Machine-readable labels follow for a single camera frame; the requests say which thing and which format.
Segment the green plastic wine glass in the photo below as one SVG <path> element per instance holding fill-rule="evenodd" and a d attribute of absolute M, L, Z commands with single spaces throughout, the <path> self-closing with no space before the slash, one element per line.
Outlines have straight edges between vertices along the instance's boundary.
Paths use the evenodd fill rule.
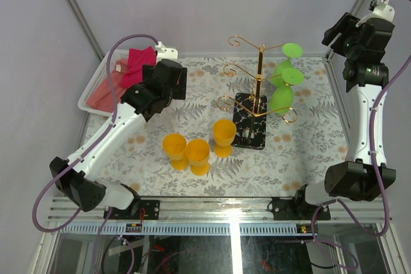
<path fill-rule="evenodd" d="M 275 91 L 269 101 L 270 111 L 277 114 L 286 114 L 290 111 L 294 100 L 292 86 L 300 85 L 304 81 L 303 73 L 293 67 L 277 70 L 272 77 Z"/>

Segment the gold wine glass rack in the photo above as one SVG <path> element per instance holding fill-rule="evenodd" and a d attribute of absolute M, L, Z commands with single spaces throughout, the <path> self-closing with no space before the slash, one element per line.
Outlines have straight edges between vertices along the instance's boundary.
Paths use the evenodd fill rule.
<path fill-rule="evenodd" d="M 216 105 L 220 110 L 233 111 L 232 121 L 236 125 L 236 135 L 233 146 L 252 150 L 263 150 L 266 144 L 267 115 L 283 110 L 281 118 L 286 123 L 294 123 L 298 120 L 297 111 L 291 106 L 280 107 L 269 110 L 268 99 L 263 95 L 263 82 L 274 76 L 263 76 L 263 61 L 265 51 L 281 47 L 281 45 L 266 47 L 263 44 L 255 45 L 247 39 L 233 35 L 228 38 L 231 46 L 239 47 L 242 43 L 247 43 L 258 51 L 258 62 L 255 73 L 250 73 L 242 66 L 231 62 L 223 66 L 223 73 L 229 77 L 237 74 L 241 70 L 251 77 L 254 87 L 251 93 L 239 92 L 235 97 L 229 95 L 220 96 L 216 100 Z"/>

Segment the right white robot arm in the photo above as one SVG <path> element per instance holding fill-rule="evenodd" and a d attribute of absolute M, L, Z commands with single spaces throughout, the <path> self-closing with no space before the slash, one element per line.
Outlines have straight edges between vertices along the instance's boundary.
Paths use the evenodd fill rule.
<path fill-rule="evenodd" d="M 372 201 L 396 179 L 396 171 L 387 167 L 382 132 L 389 69 L 381 59 L 393 30 L 387 18 L 345 13 L 324 33 L 322 44 L 345 58 L 343 78 L 353 103 L 353 125 L 344 162 L 329 167 L 323 181 L 297 191 L 300 199 L 292 209 L 300 219 L 332 197 Z"/>

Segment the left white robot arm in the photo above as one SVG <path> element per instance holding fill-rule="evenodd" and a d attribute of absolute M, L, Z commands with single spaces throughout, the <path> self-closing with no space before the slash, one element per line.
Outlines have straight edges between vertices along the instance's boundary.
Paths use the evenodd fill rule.
<path fill-rule="evenodd" d="M 136 218 L 141 210 L 138 194 L 125 184 L 103 184 L 97 179 L 131 133 L 142 129 L 172 101 L 186 98 L 187 75 L 187 68 L 173 60 L 144 65 L 143 82 L 126 90 L 103 126 L 66 159 L 51 161 L 58 190 L 84 212 L 112 207 L 127 219 Z"/>

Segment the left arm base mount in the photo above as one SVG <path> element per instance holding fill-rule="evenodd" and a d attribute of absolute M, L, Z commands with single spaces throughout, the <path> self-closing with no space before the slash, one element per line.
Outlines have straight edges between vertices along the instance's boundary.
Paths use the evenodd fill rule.
<path fill-rule="evenodd" d="M 160 205 L 160 200 L 144 199 L 140 195 L 134 194 L 132 203 L 125 210 L 112 208 L 112 212 L 109 214 L 109 211 L 106 210 L 103 217 L 116 220 L 158 220 Z"/>

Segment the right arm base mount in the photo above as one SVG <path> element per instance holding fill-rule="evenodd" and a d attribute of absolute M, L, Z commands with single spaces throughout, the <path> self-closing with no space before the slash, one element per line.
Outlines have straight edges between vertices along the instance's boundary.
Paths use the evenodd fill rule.
<path fill-rule="evenodd" d="M 292 198 L 272 197 L 267 205 L 267 211 L 272 213 L 276 221 L 304 221 L 311 220 L 316 205 L 306 202 L 305 187 L 296 191 Z"/>

